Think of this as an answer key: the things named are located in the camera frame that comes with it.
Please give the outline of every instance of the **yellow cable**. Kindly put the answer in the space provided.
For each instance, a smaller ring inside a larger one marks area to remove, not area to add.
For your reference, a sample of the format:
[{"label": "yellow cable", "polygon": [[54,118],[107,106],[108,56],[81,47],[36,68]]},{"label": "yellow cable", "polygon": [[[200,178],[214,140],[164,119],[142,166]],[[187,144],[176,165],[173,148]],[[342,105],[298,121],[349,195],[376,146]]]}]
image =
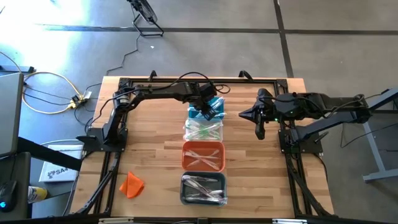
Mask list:
[{"label": "yellow cable", "polygon": [[[24,77],[24,81],[26,81],[28,78],[30,78],[30,77],[32,77],[32,76],[34,76],[34,75],[42,74],[42,73],[51,74],[51,75],[56,75],[56,76],[58,76],[58,77],[63,78],[64,80],[66,80],[66,81],[72,86],[72,88],[75,90],[75,92],[76,92],[77,95],[79,96],[79,99],[83,99],[83,95],[76,89],[76,87],[72,84],[72,82],[70,82],[70,81],[69,81],[66,77],[64,77],[63,75],[59,75],[59,74],[52,73],[52,72],[34,72],[34,73],[31,73],[31,74],[26,75],[26,76]],[[25,105],[26,105],[27,107],[29,107],[29,108],[32,109],[33,111],[36,111],[36,112],[38,112],[38,113],[43,113],[43,114],[58,114],[58,113],[65,112],[66,110],[68,110],[68,109],[70,109],[70,108],[74,108],[74,107],[75,107],[75,106],[74,106],[75,104],[74,104],[73,102],[71,102],[71,104],[68,105],[68,106],[67,106],[65,109],[63,109],[63,110],[55,111],[55,112],[46,112],[46,111],[40,111],[40,110],[37,110],[37,109],[31,107],[31,105],[29,105],[29,104],[26,102],[26,100],[25,100],[25,94],[22,94],[22,101],[25,103]]]}]

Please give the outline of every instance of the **wooden table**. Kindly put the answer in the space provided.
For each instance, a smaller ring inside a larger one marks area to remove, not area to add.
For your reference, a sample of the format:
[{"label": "wooden table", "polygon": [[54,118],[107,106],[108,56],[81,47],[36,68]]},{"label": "wooden table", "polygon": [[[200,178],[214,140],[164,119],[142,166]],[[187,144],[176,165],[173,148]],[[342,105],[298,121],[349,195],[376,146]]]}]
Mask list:
[{"label": "wooden table", "polygon": [[[117,90],[119,78],[104,77],[95,117]],[[288,78],[287,81],[290,92],[305,92],[303,79]],[[112,217],[294,217],[285,157],[280,153],[277,138],[279,124],[266,124],[266,138],[260,141],[254,134],[255,124],[238,116],[253,106],[259,88],[267,88],[271,93],[274,89],[267,84],[229,86],[231,92],[224,95],[227,115],[223,120],[226,149],[223,173],[227,178],[228,204],[224,207],[182,205],[180,179],[184,170],[180,160],[188,105],[176,100],[146,100],[128,116],[129,135],[119,166]],[[108,120],[112,107],[112,103],[106,105],[94,127]],[[95,152],[83,161],[71,212],[81,208],[97,187],[103,157],[103,152]],[[314,155],[303,154],[303,166],[308,188],[324,208],[333,213],[321,162]],[[133,199],[127,199],[118,190],[129,171],[145,182],[144,191]],[[302,204],[301,191],[297,194]]]}]

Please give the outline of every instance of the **orange plastic container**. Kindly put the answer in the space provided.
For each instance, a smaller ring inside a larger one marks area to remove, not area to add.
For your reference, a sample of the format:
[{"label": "orange plastic container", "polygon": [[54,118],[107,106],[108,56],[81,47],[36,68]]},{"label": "orange plastic container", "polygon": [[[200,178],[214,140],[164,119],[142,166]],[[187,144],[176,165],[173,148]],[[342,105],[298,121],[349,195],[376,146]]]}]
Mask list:
[{"label": "orange plastic container", "polygon": [[[206,159],[208,161],[214,162],[219,169],[215,169],[209,166],[201,159],[185,155],[188,151],[192,151],[199,156],[210,156],[217,157],[217,159]],[[187,141],[182,146],[182,160],[181,166],[185,170],[189,171],[212,171],[221,172],[225,167],[225,148],[221,142],[212,141]]]}]

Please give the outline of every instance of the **concrete floor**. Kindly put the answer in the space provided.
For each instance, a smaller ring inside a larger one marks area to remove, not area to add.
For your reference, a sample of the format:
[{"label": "concrete floor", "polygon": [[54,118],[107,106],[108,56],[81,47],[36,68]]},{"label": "concrete floor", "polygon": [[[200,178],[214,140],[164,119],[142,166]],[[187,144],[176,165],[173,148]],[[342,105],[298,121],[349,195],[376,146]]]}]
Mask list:
[{"label": "concrete floor", "polygon": [[[279,2],[286,29],[398,30],[398,2],[394,0]],[[164,27],[278,28],[272,0],[149,3]],[[100,82],[107,70],[120,66],[123,55],[134,50],[137,33],[44,31],[33,24],[131,27],[132,18],[124,0],[10,1],[0,14],[0,50],[21,65],[61,73],[83,91]],[[304,78],[307,91],[331,96],[373,95],[397,86],[396,35],[287,35],[287,43],[294,76]],[[109,75],[149,75],[156,70],[162,76],[196,70],[235,77],[242,69],[254,77],[286,77],[279,35],[178,32],[166,33],[164,38],[141,38],[139,52],[128,55],[124,67]],[[59,95],[73,93],[66,83],[51,76],[35,77],[29,83]],[[31,99],[30,102],[49,111],[59,109]],[[94,101],[90,102],[89,107],[94,105]],[[79,111],[82,120],[90,116],[92,113]],[[346,128],[347,139],[363,132],[360,126]],[[365,184],[362,175],[377,171],[369,144],[362,138],[340,149],[340,130],[341,126],[331,129],[322,140],[336,214],[397,222],[398,178]],[[47,116],[22,106],[20,136],[24,138],[45,142],[79,134],[83,134],[83,127],[75,121],[72,111]],[[391,152],[386,157],[394,167],[398,153]],[[40,169],[41,162],[34,160],[32,170]],[[36,203],[34,217],[60,215],[66,199],[62,195]]]}]

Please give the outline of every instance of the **blue container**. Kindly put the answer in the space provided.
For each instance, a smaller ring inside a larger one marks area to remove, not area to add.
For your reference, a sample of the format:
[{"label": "blue container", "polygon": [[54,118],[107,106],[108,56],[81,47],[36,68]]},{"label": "blue container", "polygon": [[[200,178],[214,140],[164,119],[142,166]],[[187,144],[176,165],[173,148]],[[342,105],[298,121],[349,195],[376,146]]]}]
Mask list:
[{"label": "blue container", "polygon": [[[225,179],[224,174],[222,174],[220,172],[188,171],[182,175],[194,175],[194,176],[207,177],[207,178],[219,180],[218,182],[199,182],[199,184],[201,184],[204,187],[208,187],[209,189],[212,189],[212,190],[223,190],[224,193],[221,194],[221,196],[224,198],[227,198],[227,196],[226,196],[226,179]],[[185,200],[185,197],[188,194],[195,194],[197,192],[198,192],[197,190],[184,185],[181,180],[180,200],[184,205],[215,205],[215,206],[223,206],[224,205],[224,204],[219,204],[217,202],[204,202],[204,201],[188,202]]]},{"label": "blue container", "polygon": [[[211,99],[211,100],[209,101],[209,105],[212,104],[212,103],[214,103],[218,98],[219,98],[218,96],[215,96],[213,99]],[[221,104],[219,107],[215,108],[215,110],[217,111],[217,113],[224,113],[224,103]],[[189,118],[196,118],[196,116],[197,116],[198,114],[200,114],[199,111],[189,111],[189,112],[188,112],[188,117],[189,117]]]}]

